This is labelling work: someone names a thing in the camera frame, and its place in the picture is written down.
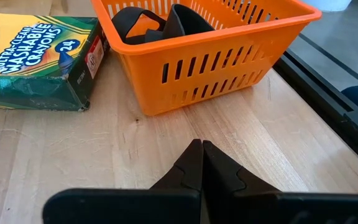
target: orange plastic basket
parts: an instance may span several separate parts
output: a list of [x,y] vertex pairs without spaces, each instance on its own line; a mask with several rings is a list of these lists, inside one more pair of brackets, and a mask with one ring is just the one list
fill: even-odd
[[[137,6],[167,18],[180,3],[216,30],[127,45],[111,18]],[[179,108],[258,83],[321,12],[296,0],[92,0],[111,47],[118,52],[147,115]],[[142,16],[128,36],[158,24]]]

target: green cardboard box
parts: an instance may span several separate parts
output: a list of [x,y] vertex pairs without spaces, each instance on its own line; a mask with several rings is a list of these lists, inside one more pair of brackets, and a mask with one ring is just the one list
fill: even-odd
[[87,110],[108,50],[97,18],[0,14],[0,108]]

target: wooden table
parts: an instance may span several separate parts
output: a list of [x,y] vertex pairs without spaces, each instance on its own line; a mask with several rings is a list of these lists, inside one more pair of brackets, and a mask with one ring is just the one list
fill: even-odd
[[[0,12],[94,15],[88,0],[0,0]],[[358,156],[273,70],[254,87],[146,117],[110,52],[89,111],[0,110],[0,223],[41,223],[46,199],[67,188],[149,188],[194,138],[280,190],[358,193]]]

